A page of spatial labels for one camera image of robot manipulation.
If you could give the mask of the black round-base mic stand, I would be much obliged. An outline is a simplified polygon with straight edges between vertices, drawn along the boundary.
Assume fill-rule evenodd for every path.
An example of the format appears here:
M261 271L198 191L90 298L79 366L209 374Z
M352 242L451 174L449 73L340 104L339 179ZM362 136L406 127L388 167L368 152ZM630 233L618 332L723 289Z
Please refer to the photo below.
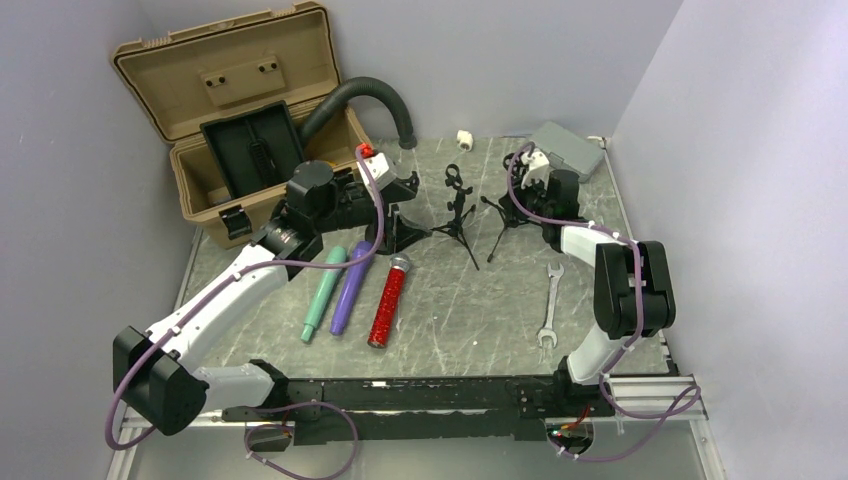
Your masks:
M407 179L395 179L380 190L383 213L367 226L365 240L377 246L377 254L391 255L430 236L421 225L400 212L399 204L417 196L420 180L415 171Z

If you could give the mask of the black tripod shock-mount stand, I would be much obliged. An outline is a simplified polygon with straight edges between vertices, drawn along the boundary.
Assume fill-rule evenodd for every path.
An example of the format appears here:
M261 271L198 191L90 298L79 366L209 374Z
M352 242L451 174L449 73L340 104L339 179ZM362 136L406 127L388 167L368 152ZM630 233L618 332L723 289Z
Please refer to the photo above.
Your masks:
M512 187L513 193L516 197L519 197L522 178L526 171L527 167L518 161L517 165L513 167L512 173L509 175L509 185ZM489 200L486 196L481 195L480 201L485 205L494 208L498 212L502 222L502 229L487 257L487 262L491 263L503 235L511 228L518 228L522 225L528 224L529 218L517 209L509 193L505 193L497 201Z

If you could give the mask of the red microphone silver grille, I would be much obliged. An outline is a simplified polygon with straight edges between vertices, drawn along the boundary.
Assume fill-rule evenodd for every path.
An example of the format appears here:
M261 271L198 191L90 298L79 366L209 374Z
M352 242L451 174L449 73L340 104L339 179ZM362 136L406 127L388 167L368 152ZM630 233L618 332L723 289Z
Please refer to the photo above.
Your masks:
M405 253L397 253L390 258L390 268L375 313L367 344L382 349L387 346L392 324L397 313L406 275L412 262Z

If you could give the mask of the black tripod mic stand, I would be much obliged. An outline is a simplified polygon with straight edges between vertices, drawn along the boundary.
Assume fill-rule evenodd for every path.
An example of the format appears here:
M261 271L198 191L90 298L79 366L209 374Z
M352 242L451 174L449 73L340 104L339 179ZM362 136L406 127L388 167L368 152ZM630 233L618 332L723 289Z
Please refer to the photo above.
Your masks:
M432 227L431 231L445 234L456 240L467 251L475 269L479 270L479 264L472 252L471 246L468 243L464 232L464 222L466 218L476 211L475 205L472 205L468 210L465 210L467 197L473 192L473 188L471 186L467 188L464 187L460 168L458 165L453 163L448 164L445 168L445 185L455 191L454 199L446 203L447 209L453 213L453 218L443 225Z

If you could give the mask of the mint green microphone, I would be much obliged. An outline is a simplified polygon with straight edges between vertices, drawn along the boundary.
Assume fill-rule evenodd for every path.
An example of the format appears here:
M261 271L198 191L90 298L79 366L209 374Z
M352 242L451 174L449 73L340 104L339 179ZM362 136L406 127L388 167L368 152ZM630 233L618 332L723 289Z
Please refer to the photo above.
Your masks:
M347 261L347 249L335 246L326 258L327 264L342 264ZM310 343L315 331L320 327L330 297L335 289L341 270L325 269L320 282L315 290L303 322L303 330L300 339L304 343Z

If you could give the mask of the purple microphone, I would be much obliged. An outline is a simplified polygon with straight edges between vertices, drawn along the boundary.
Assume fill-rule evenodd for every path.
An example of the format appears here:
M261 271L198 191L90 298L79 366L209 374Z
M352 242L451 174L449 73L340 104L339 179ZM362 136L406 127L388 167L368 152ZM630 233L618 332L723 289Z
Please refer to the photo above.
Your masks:
M372 247L373 244L371 242L363 240L353 249L352 259L363 259L363 261L350 267L345 274L342 290L338 297L329 328L329 332L333 336L341 336L347 327L354 303L372 261L372 255L368 254Z

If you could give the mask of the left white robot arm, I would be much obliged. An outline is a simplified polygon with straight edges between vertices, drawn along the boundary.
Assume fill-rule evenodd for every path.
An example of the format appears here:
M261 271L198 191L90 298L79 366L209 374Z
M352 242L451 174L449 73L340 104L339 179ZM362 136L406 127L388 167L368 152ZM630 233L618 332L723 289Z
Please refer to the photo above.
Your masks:
M379 253L397 246L397 205L414 199L419 185L417 172L398 177L383 154L341 170L324 161L299 165L270 220L222 274L145 331L127 327L115 337L116 398L166 436L210 410L247 407L264 420L279 417L290 401L282 372L262 360L222 368L202 360L247 311L314 267L323 234L365 226Z

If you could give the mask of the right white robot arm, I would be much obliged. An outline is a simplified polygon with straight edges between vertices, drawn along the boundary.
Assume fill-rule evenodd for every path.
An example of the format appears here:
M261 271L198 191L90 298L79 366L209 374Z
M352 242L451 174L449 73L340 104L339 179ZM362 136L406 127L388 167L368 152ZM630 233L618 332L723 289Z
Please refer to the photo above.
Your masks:
M573 216L576 174L555 170L545 182L509 194L528 218L554 227L558 250L594 270L594 326L580 346L565 357L568 377L551 388L557 411L574 415L590 399L587 385L597 385L642 338L653 337L676 319L676 304L667 255L658 241L636 241Z

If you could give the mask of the grey rectangular block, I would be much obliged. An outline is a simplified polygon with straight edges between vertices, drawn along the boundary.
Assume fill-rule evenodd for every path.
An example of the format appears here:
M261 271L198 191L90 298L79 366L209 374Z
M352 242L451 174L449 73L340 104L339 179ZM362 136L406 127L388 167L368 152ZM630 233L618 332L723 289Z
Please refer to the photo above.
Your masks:
M553 168L576 173L580 183L590 180L605 157L596 141L580 137L552 121L535 130L529 140L547 156Z

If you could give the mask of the small white pipe fitting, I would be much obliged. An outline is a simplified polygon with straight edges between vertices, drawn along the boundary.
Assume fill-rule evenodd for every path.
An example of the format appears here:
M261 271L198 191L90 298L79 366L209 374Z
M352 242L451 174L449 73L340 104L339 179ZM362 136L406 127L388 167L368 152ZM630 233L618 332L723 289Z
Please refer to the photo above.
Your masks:
M461 151L471 151L474 145L472 133L466 130L458 130L456 133L456 144Z

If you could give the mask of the silver open-end wrench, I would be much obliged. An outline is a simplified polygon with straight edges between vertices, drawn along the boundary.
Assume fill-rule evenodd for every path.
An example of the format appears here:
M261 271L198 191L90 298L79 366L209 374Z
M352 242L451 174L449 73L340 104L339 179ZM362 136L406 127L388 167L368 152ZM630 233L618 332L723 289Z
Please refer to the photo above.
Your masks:
M547 342L550 343L551 348L555 348L558 343L558 336L554 330L554 320L556 314L558 286L564 271L564 266L561 263L549 263L547 265L548 294L545 319L536 334L536 341L539 348L544 348Z

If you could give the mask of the black tray in case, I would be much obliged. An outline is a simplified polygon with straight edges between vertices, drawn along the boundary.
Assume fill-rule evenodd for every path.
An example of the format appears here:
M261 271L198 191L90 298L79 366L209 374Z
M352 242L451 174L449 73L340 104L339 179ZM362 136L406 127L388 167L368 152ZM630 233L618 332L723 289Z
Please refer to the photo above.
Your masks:
M234 199L285 183L306 161L284 101L203 123L201 133Z

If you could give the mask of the tan plastic tool case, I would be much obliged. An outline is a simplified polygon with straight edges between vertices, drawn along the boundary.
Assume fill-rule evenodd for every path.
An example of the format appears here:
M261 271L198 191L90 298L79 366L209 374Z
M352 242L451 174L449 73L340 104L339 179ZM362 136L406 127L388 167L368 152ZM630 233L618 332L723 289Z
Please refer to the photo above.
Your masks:
M286 187L229 193L202 125L283 101L300 126L341 82L329 14L315 1L125 43L112 64L171 146L184 219L223 249L248 242Z

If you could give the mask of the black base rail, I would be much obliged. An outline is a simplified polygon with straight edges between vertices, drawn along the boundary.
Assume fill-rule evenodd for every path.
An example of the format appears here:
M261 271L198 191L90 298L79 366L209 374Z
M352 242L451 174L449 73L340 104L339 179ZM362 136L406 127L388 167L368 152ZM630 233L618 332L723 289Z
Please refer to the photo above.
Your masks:
M540 441L542 427L610 414L596 387L560 373L518 376L290 379L258 408L224 409L226 422L285 422L297 446L347 440L511 437Z

